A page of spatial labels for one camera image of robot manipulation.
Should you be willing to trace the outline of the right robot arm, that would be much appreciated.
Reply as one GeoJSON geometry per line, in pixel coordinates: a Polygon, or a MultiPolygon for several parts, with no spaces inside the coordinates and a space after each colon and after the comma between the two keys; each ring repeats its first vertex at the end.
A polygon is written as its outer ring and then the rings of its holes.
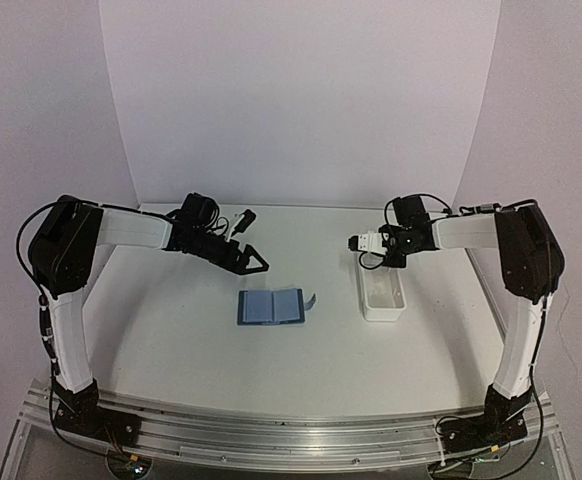
{"type": "Polygon", "coordinates": [[[384,207],[379,229],[383,265],[403,268],[411,255],[452,249],[494,249],[505,291],[515,299],[501,359],[488,386],[482,413],[447,418],[437,426],[448,453],[491,449],[527,434],[524,411],[539,395],[535,369],[552,297],[565,257],[539,203],[462,207],[432,218],[425,195],[396,197],[384,207]]]}

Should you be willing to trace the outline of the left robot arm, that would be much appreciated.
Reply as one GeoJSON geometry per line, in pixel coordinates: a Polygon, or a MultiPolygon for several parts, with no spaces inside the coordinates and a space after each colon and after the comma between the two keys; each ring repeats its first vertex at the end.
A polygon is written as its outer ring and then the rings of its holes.
{"type": "Polygon", "coordinates": [[[42,221],[26,251],[16,256],[39,292],[39,327],[50,361],[50,423],[56,435],[72,433],[106,442],[116,451],[136,445],[141,419],[101,406],[87,353],[83,306],[96,250],[140,247],[188,254],[239,276],[269,265],[236,235],[256,220],[250,209],[234,220],[221,216],[210,197],[190,193],[160,214],[63,195],[34,211],[42,221]]]}

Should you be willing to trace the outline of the blue leather card holder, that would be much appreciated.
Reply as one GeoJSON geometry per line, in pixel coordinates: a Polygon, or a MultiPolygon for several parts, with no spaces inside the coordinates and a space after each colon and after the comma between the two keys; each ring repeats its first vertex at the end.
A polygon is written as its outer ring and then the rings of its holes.
{"type": "Polygon", "coordinates": [[[317,300],[308,299],[299,288],[283,290],[242,290],[238,295],[239,326],[281,326],[304,324],[306,313],[317,300]]]}

